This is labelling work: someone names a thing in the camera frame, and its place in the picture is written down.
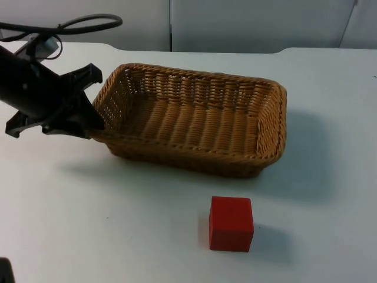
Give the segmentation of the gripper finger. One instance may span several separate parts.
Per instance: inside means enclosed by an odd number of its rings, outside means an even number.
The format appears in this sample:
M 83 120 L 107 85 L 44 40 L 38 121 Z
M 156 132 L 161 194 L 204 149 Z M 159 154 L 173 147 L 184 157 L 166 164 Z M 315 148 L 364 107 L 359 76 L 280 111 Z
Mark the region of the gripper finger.
M 68 104 L 68 121 L 75 123 L 81 130 L 103 130 L 104 120 L 81 90 L 74 93 Z
M 44 125 L 42 126 L 42 132 L 46 135 L 66 135 L 81 139 L 90 139 L 90 136 L 80 124 L 67 120 L 58 120 Z

